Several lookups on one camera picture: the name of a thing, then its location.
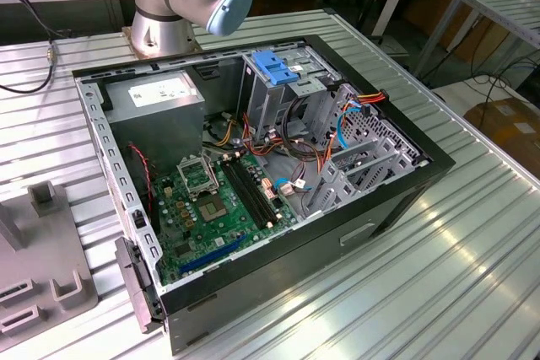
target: sticker on power supply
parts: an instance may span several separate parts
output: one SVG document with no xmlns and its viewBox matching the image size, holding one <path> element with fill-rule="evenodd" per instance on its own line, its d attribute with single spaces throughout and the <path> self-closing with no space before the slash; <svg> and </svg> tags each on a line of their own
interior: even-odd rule
<svg viewBox="0 0 540 360">
<path fill-rule="evenodd" d="M 144 107 L 145 105 L 153 105 L 196 94 L 195 89 L 187 86 L 179 78 L 140 84 L 133 86 L 128 92 L 137 107 Z"/>
</svg>

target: aluminum profile table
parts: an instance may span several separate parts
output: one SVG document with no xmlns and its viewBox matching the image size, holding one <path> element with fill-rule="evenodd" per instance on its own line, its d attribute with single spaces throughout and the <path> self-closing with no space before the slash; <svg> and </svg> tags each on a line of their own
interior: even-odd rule
<svg viewBox="0 0 540 360">
<path fill-rule="evenodd" d="M 449 49 L 459 44 L 480 14 L 501 25 L 518 39 L 540 48 L 540 0 L 452 0 L 420 54 L 418 65 L 414 70 L 416 77 L 424 69 L 440 37 L 462 4 L 470 6 L 473 11 L 451 42 Z M 507 53 L 509 56 L 516 50 L 519 42 L 515 41 Z"/>
<path fill-rule="evenodd" d="M 178 358 L 524 358 L 540 348 L 538 181 L 449 111 L 337 15 L 248 19 L 231 37 L 196 30 L 204 49 L 318 34 L 455 160 L 389 232 Z M 24 342 L 2 359 L 169 358 L 143 335 L 114 240 L 122 235 L 70 71 L 134 60 L 121 34 L 58 41 L 54 84 L 0 93 L 0 199 L 50 179 L 67 189 L 97 287 L 96 308 Z M 46 43 L 0 48 L 0 83 L 46 75 Z"/>
</svg>

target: ram slot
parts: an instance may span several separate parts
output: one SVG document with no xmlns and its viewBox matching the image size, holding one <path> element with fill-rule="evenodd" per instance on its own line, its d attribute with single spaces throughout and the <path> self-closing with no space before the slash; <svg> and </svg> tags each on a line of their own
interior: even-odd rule
<svg viewBox="0 0 540 360">
<path fill-rule="evenodd" d="M 264 229 L 268 223 L 274 224 L 276 215 L 244 166 L 240 162 L 228 162 L 222 165 L 222 169 L 255 225 Z"/>
</svg>

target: cardboard box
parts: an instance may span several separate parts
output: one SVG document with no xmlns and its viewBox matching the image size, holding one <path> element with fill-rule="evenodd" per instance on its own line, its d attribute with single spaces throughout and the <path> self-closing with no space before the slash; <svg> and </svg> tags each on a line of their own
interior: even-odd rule
<svg viewBox="0 0 540 360">
<path fill-rule="evenodd" d="M 478 128 L 482 111 L 483 103 L 475 105 L 465 119 Z M 540 179 L 540 116 L 526 104 L 515 98 L 489 102 L 480 130 Z"/>
</svg>

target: green circuit board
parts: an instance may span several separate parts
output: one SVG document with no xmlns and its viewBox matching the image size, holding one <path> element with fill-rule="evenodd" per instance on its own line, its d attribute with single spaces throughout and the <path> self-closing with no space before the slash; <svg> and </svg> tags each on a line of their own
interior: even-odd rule
<svg viewBox="0 0 540 360">
<path fill-rule="evenodd" d="M 240 159 L 240 163 L 249 173 L 259 178 L 265 177 L 255 157 L 246 155 Z M 219 189 L 213 195 L 200 195 L 195 201 L 190 200 L 179 172 L 153 182 L 157 196 L 157 204 L 154 205 L 159 209 L 158 241 L 163 250 L 158 267 L 164 285 L 186 276 L 189 271 L 181 271 L 182 267 L 193 266 L 197 259 L 206 261 L 197 268 L 206 266 L 296 223 L 294 211 L 286 199 L 278 196 L 278 201 L 269 201 L 268 204 L 279 220 L 272 228 L 257 227 L 220 164 L 216 162 L 212 169 Z M 200 170 L 191 170 L 184 176 L 188 179 L 188 185 L 199 185 L 207 179 Z M 171 188 L 169 196 L 165 192 L 167 187 Z M 262 185 L 258 185 L 257 189 L 264 196 Z M 225 249 L 228 250 L 225 254 L 207 261 L 208 254 L 218 254 Z"/>
</svg>

